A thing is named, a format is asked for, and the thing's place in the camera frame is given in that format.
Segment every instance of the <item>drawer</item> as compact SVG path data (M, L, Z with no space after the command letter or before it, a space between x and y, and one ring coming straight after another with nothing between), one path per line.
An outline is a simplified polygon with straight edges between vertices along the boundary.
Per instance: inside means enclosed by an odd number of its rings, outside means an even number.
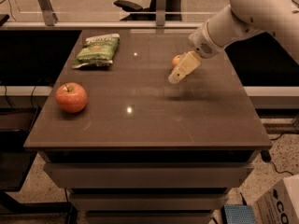
M45 172L67 189L192 189L239 187L251 164L46 163Z
M198 211L221 209L225 194L71 194L80 211Z
M208 224L206 213L86 213L89 224Z

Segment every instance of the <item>chip bag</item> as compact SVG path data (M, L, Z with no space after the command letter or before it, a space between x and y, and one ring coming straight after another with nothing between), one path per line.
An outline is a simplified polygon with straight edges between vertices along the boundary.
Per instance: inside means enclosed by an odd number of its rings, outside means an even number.
M119 34L86 38L82 50L72 64L72 68L110 66L113 63L113 57L119 42Z

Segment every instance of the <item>white box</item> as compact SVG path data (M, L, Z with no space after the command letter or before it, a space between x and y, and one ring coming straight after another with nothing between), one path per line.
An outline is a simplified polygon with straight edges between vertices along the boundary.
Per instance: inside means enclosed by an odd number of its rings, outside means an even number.
M258 206L263 224L299 224L299 175L277 182L258 200Z

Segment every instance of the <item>red apple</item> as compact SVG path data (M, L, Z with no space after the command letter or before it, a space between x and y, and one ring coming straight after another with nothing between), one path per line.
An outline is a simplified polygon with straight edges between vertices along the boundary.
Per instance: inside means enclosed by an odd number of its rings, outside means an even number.
M58 106L67 113L77 113L87 104L87 94L78 83L70 82L58 88L55 94Z

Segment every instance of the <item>desk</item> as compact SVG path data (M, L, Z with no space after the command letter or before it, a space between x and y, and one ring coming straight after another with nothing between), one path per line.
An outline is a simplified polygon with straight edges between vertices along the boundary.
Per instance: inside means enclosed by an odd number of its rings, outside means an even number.
M119 33L107 70L72 70L86 37ZM208 223L271 142L225 54L172 85L172 58L186 30L82 31L25 148L90 223ZM55 104L68 81L82 84L88 106L76 115Z

